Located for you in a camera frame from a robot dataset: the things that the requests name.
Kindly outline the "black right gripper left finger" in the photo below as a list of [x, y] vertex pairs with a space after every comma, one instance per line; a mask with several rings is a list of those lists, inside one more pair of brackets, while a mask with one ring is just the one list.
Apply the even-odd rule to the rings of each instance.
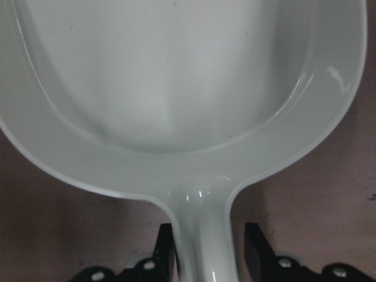
[[175, 258], [172, 225], [169, 223], [161, 224], [153, 251], [157, 281], [173, 281]]

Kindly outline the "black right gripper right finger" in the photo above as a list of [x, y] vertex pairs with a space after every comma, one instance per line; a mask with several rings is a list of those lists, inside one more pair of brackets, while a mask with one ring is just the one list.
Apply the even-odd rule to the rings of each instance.
[[246, 223], [244, 259], [252, 281], [274, 281], [277, 256], [257, 223]]

